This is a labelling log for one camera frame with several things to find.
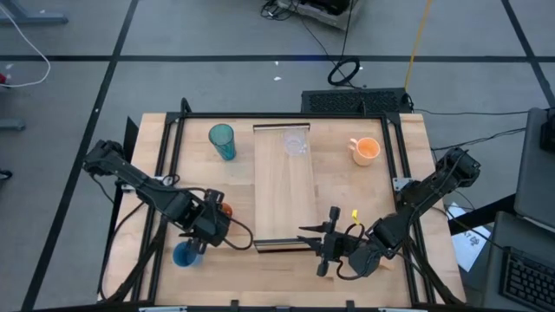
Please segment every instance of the black floor line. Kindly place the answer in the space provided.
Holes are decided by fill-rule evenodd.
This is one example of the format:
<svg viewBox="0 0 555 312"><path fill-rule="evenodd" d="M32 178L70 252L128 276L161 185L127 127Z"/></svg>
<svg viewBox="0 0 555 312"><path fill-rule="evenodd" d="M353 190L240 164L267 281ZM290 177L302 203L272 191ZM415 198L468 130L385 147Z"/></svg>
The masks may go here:
<svg viewBox="0 0 555 312"><path fill-rule="evenodd" d="M35 273L33 274L33 278L31 279L29 288L27 289L27 294L25 295L25 298L23 300L21 311L31 311L35 307L36 298L38 297L39 291L42 286L42 281L44 280L44 277L48 270L50 259L52 258L54 249L56 247L56 242L58 240L58 237L60 236L60 232L62 231L63 221L66 218L69 204L75 191L77 180L79 179L79 175L81 173L82 159L87 154L90 141L93 138L96 122L98 121L98 117L102 110L102 105L104 104L104 100L106 99L106 94L108 93L110 82L112 81L112 78L114 76L115 67L117 65L117 56L121 54L121 50L123 49L123 43L125 42L125 39L127 37L129 26L133 21L134 12L137 9L138 2L139 0L132 0L129 4L129 9L127 10L123 26L121 27L120 35L118 36L118 40L114 47L112 59L108 64L108 69L106 71L106 74L104 75L104 80L102 81L101 88L96 97L95 105L93 106L90 117L88 118L85 133L83 134L81 144L79 145L79 150L77 151L75 161L69 173L68 182L66 183L66 186L63 190L62 199L55 213L54 221L50 226L50 231L46 238L46 243L42 248L41 256L38 260L38 264L36 265Z"/></svg>
<svg viewBox="0 0 555 312"><path fill-rule="evenodd" d="M346 55L358 57L362 62L408 62L410 55ZM110 62L111 55L47 55L52 62ZM475 62L475 63L519 63L555 62L555 56L462 56L462 55L421 55L415 62ZM339 61L340 55L331 55L332 61ZM0 62L42 62L39 55L0 55ZM121 55L118 62L326 62L326 55Z"/></svg>
<svg viewBox="0 0 555 312"><path fill-rule="evenodd" d="M549 82L545 78L544 71L539 66L538 59L536 58L536 56L534 55L534 52L532 51L532 46L530 46L528 39L526 39L524 30L520 26L519 19L514 13L513 7L509 3L509 0L501 0L501 2L503 3L503 7L505 8L507 15L509 16L509 20L513 25L514 31L516 32L517 37L519 38L520 44L522 45L522 49L525 51L526 56L530 59L530 65L532 65L532 70L536 75L536 79L538 79L541 90L544 92L544 96L547 99L547 103L549 104L550 107L555 107L555 96L553 96L553 91L549 85Z"/></svg>

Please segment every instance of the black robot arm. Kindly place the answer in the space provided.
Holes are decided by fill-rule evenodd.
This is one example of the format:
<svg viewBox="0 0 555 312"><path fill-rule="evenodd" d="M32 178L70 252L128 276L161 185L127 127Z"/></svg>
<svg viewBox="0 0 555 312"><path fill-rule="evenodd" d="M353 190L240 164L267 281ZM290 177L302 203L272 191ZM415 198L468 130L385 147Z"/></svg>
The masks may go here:
<svg viewBox="0 0 555 312"><path fill-rule="evenodd" d="M436 163L434 173L422 182L409 182L396 193L396 204L400 207L396 213L378 219L366 231L362 228L358 237L349 235L354 225L345 233L335 231L340 209L331 207L329 222L319 226L301 227L302 230L325 233L321 244L309 238L299 238L322 258L317 270L319 276L326 275L329 261L341 264L337 274L343 279L369 276L377 269L381 257L393 258L404 244L407 244L410 250L416 250L409 236L410 226L443 196L457 187L469 187L479 175L480 164L476 160L459 148L452 149ZM341 257L349 259L349 265L356 272L356 276L341 276Z"/></svg>
<svg viewBox="0 0 555 312"><path fill-rule="evenodd" d="M114 175L125 181L134 187L140 200L202 243L218 246L227 235L230 218L221 209L224 193L205 190L201 199L190 189L164 185L126 162L118 143L99 140L85 156L83 169L91 175Z"/></svg>

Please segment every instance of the desk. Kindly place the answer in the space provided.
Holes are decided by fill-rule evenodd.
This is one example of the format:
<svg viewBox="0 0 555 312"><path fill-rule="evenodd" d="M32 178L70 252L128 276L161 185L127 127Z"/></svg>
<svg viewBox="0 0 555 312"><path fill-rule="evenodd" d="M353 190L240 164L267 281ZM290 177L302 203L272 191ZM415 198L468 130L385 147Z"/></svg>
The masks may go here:
<svg viewBox="0 0 555 312"><path fill-rule="evenodd" d="M150 175L154 174L165 118L164 114L145 114L140 124L132 164ZM358 209L359 219L367 226L395 211L385 154L381 153L371 166L360 167L352 161L347 148L350 138L368 136L383 145L379 120L187 119L177 168L181 177L179 186L210 187L224 192L225 202L233 207L233 216L254 229L252 126L288 122L310 123L315 193L322 221L328 219L332 205L343 209L338 231L344 231L352 223L350 211L353 209ZM233 161L224 162L208 141L208 131L217 123L227 123L235 131L238 155ZM424 179L434 170L434 162L422 116L402 115L402 130L412 175L415 179ZM395 132L390 133L396 167L401 168ZM165 168L169 167L171 154L171 151L166 154ZM139 199L134 194L124 195L118 220L137 204ZM137 261L146 214L147 210L143 209L130 218L114 240L104 283L107 296L115 291ZM430 264L464 301L445 216L431 210L421 218L421 224ZM316 276L320 259L314 252L259 255L254 249L237 251L222 245L209 247L201 266L180 268L172 260L173 248L183 240L178 237L179 233L176 227L168 227L156 296L159 305L229 306L231 300L238 299L241 306L344 307L347 300L354 300L357 307L410 306L404 264L399 257L394 259L394 270L379 269L369 278L353 282L338 279L333 263L326 277ZM237 245L246 244L248 240L244 230L235 224L228 238ZM343 270L344 275L354 274L350 268ZM140 298L147 297L150 267L145 272ZM421 301L424 300L421 283L419 293Z"/></svg>

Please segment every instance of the metal bracket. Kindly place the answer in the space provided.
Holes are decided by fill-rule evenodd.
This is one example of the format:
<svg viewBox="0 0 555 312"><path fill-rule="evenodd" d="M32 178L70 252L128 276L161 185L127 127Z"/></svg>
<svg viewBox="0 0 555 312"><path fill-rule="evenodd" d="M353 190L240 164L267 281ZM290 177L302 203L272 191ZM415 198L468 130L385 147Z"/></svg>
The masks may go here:
<svg viewBox="0 0 555 312"><path fill-rule="evenodd" d="M414 181L414 179L411 179L411 178L393 178L393 187L395 188L395 191L398 192L398 191L402 190L402 188L405 187L405 185L409 184L412 181Z"/></svg>

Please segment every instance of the orange cup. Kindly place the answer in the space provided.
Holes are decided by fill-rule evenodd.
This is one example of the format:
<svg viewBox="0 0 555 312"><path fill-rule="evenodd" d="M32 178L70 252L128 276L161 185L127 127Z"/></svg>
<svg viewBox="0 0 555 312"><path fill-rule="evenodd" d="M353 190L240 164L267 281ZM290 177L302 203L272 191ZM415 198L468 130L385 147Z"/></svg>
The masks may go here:
<svg viewBox="0 0 555 312"><path fill-rule="evenodd" d="M372 138L362 138L360 140L351 139L349 149L353 151L353 159L359 166L368 166L372 160L380 154L380 144Z"/></svg>

